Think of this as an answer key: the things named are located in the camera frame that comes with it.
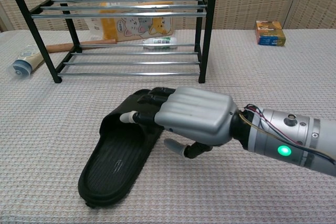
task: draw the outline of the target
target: metal shoe rack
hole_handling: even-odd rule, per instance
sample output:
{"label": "metal shoe rack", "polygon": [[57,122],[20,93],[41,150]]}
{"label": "metal shoe rack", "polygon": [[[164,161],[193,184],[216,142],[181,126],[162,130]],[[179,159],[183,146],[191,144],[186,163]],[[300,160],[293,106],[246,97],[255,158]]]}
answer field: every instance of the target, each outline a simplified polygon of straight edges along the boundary
{"label": "metal shoe rack", "polygon": [[[197,75],[198,82],[205,82],[206,68],[208,62],[208,54],[210,47],[210,39],[212,33],[212,25],[214,18],[214,9],[216,0],[45,0],[41,4],[37,5],[33,9],[29,10],[24,0],[15,0],[20,11],[30,29],[31,34],[44,58],[44,61],[50,71],[53,80],[56,83],[61,83],[61,77],[67,76],[186,76],[186,75]],[[128,6],[128,5],[118,5],[118,6],[68,6],[68,3],[101,3],[101,2],[153,2],[153,1],[184,1],[184,2],[195,2],[195,4],[190,5],[178,5],[178,4],[165,4],[165,5],[139,5],[139,6]],[[71,11],[75,10],[100,10],[100,9],[138,9],[144,12],[139,13],[107,13],[107,14],[74,14]],[[163,12],[150,12],[150,10],[165,10]],[[62,11],[62,14],[45,14],[44,11],[56,10]],[[113,55],[195,55],[195,61],[154,61],[154,62],[81,62],[76,63],[75,61],[69,62],[72,57],[79,56],[82,53],[82,48],[98,48],[102,45],[81,45],[74,23],[72,19],[77,18],[115,18],[115,17],[197,17],[196,19],[196,32],[195,32],[195,43],[191,44],[175,44],[179,47],[193,47],[191,52],[178,52],[178,51],[151,51],[151,52],[111,52],[103,53],[104,55],[109,54]],[[54,67],[52,60],[47,52],[46,46],[44,45],[40,33],[36,27],[34,19],[65,19],[72,41],[74,43],[73,48],[67,53],[61,63]],[[203,49],[201,49],[201,32],[202,32],[202,19],[206,18],[205,21],[205,30],[204,30],[204,40],[203,40]],[[115,44],[115,45],[104,45],[104,47],[143,47],[144,44]],[[147,44],[146,46],[157,47],[158,44]],[[112,72],[112,73],[93,73],[93,72],[65,72],[64,67],[70,66],[70,68],[76,67],[76,65],[86,65],[86,66],[123,66],[123,65],[199,65],[199,72]]]}

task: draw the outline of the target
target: rack shelf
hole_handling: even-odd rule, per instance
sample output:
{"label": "rack shelf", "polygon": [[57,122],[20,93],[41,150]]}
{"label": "rack shelf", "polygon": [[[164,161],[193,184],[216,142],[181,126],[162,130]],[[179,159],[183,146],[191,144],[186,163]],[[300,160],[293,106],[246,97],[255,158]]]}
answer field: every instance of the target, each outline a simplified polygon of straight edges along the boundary
{"label": "rack shelf", "polygon": [[[35,42],[45,60],[45,63],[51,73],[53,80],[56,83],[61,83],[61,77],[70,76],[195,76],[198,75],[199,83],[205,82],[206,68],[208,62],[208,54],[212,33],[212,24],[215,9],[215,0],[45,0],[33,9],[29,10],[24,0],[15,0],[20,8],[23,17],[33,35]],[[195,4],[151,4],[151,2],[196,2]],[[148,5],[134,5],[134,2],[147,2]],[[68,4],[75,3],[120,3],[116,6],[68,6]],[[125,13],[105,13],[105,14],[78,14],[71,13],[71,11],[83,10],[105,10],[105,9],[135,9],[139,12],[125,12]],[[151,12],[153,10],[164,10],[163,12]],[[62,14],[50,14],[53,11],[62,11]],[[136,47],[160,47],[158,44],[115,44],[115,45],[82,45],[79,42],[77,32],[72,19],[77,18],[117,18],[117,17],[196,17],[196,33],[195,43],[178,43],[171,44],[179,47],[193,47],[193,51],[131,51],[131,52],[82,52],[84,48],[136,48]],[[67,53],[61,63],[55,68],[54,64],[47,52],[47,49],[41,39],[39,31],[35,25],[34,19],[65,19],[72,42],[73,48]],[[203,49],[201,49],[201,32],[202,20],[206,19],[204,30]],[[85,56],[191,56],[195,57],[192,60],[175,61],[171,59],[160,61],[72,61],[72,58],[81,59]],[[64,67],[67,68],[76,66],[177,66],[177,65],[199,65],[199,72],[75,72],[64,73]]]}

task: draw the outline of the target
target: robotic hand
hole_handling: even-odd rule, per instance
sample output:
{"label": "robotic hand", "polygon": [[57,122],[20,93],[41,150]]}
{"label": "robotic hand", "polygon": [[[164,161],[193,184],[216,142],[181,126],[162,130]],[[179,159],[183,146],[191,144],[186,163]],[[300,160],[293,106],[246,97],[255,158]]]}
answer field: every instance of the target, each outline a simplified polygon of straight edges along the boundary
{"label": "robotic hand", "polygon": [[155,88],[138,102],[161,108],[156,114],[131,111],[122,114],[120,121],[160,125],[194,140],[191,146],[164,140],[181,156],[195,158],[235,138],[250,152],[336,176],[336,160],[330,156],[336,153],[336,122],[252,104],[240,111],[229,95],[190,87]]}

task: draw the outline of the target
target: rack leg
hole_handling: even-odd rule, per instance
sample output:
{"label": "rack leg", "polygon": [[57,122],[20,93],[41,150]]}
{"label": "rack leg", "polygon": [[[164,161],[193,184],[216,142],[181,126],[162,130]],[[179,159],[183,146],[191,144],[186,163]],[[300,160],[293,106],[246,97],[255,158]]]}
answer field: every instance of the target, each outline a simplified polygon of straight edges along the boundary
{"label": "rack leg", "polygon": [[[60,5],[61,6],[68,6],[68,4],[65,4],[65,3],[60,4]],[[70,14],[70,11],[64,10],[63,14]],[[79,39],[78,39],[78,36],[77,36],[77,32],[76,32],[76,29],[75,29],[74,22],[72,21],[72,19],[66,19],[66,23],[67,23],[67,26],[68,26],[68,29],[69,29],[69,32],[70,32],[70,35],[71,35],[71,38],[72,38],[72,42],[74,43],[76,52],[81,52],[81,48],[79,47]]]}
{"label": "rack leg", "polygon": [[208,0],[208,6],[206,11],[206,22],[204,30],[204,41],[203,41],[203,50],[202,50],[202,60],[201,60],[201,73],[198,79],[199,83],[205,82],[206,67],[208,64],[208,55],[210,48],[212,24],[214,19],[216,0]]}
{"label": "rack leg", "polygon": [[[198,1],[198,4],[202,5],[204,3],[203,3],[203,1]],[[198,9],[197,12],[201,13],[201,12],[203,12],[203,9]],[[197,51],[197,47],[201,43],[202,22],[203,22],[202,17],[197,17],[197,20],[196,20],[196,35],[195,35],[195,49],[194,49],[194,51]]]}
{"label": "rack leg", "polygon": [[35,39],[35,42],[36,42],[36,44],[38,46],[38,49],[40,50],[40,52],[41,52],[41,54],[43,56],[43,59],[44,59],[46,65],[47,65],[47,67],[48,67],[48,69],[50,71],[50,74],[53,77],[53,80],[56,83],[61,83],[62,79],[61,79],[61,77],[59,77],[57,75],[57,72],[56,72],[56,69],[54,67],[54,64],[51,61],[49,53],[48,53],[48,51],[46,49],[46,46],[43,43],[43,40],[41,38],[40,33],[38,32],[38,29],[37,29],[37,27],[35,25],[34,20],[30,16],[30,12],[29,12],[29,9],[28,9],[25,1],[24,0],[15,0],[15,1],[17,3],[18,7],[20,8],[20,11],[21,11],[21,13],[22,13],[22,15],[23,15],[26,23],[27,23],[27,26],[28,26],[28,28],[29,28],[29,30],[30,30],[33,38]]}

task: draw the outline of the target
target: green led light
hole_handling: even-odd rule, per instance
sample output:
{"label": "green led light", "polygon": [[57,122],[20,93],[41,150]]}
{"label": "green led light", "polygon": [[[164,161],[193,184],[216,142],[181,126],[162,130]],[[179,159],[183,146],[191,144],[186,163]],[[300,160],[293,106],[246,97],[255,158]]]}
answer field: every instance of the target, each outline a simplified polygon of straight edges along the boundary
{"label": "green led light", "polygon": [[289,147],[282,145],[282,146],[279,146],[278,153],[281,156],[289,156],[292,153],[292,150]]}

